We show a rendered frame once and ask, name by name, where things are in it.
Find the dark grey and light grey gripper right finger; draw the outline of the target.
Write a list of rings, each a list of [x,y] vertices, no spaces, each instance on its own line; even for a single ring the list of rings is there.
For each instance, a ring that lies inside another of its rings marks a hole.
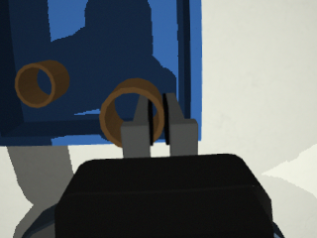
[[[169,155],[198,155],[198,123],[194,118],[184,119],[175,93],[163,93],[165,144]],[[169,131],[168,131],[169,121]]]

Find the bronze bushing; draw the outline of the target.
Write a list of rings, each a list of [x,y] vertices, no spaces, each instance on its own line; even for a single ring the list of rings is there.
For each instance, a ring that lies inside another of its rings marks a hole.
[[[43,70],[51,80],[52,93],[44,93],[38,85],[37,74]],[[56,60],[44,60],[24,65],[15,78],[15,89],[23,103],[30,107],[44,107],[64,95],[69,87],[67,69]]]
[[[99,120],[101,130],[106,138],[119,148],[122,148],[121,125],[124,122],[115,110],[115,98],[123,93],[138,93],[145,95],[154,103],[157,114],[154,117],[154,142],[161,135],[164,126],[164,111],[162,97],[157,87],[141,78],[129,78],[117,85],[101,106]],[[112,102],[111,102],[112,101]]]

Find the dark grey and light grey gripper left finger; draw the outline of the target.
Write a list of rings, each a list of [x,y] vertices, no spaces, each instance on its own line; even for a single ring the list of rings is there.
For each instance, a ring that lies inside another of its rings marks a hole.
[[[121,125],[121,141],[124,158],[150,158],[154,145],[153,103],[139,96],[133,121]]]

